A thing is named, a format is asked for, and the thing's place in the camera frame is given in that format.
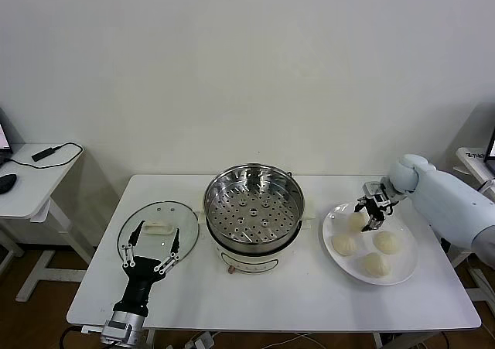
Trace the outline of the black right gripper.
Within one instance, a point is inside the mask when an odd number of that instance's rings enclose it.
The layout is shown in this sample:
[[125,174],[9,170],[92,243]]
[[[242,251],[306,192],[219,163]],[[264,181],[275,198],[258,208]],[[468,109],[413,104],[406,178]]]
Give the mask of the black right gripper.
[[394,203],[381,187],[367,187],[366,197],[359,198],[354,208],[355,213],[367,208],[369,219],[361,231],[379,229],[385,217],[393,214],[393,207]]

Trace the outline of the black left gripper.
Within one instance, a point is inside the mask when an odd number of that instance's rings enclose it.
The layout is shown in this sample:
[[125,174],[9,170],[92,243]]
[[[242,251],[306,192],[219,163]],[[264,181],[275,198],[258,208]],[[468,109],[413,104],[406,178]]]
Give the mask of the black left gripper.
[[135,246],[144,223],[144,220],[138,222],[127,237],[124,236],[124,229],[121,229],[119,234],[119,255],[122,259],[122,268],[128,277],[128,283],[121,300],[114,305],[113,311],[148,315],[149,293],[152,285],[164,279],[165,274],[179,261],[180,229],[178,228],[169,256],[163,261],[145,257],[135,258]]

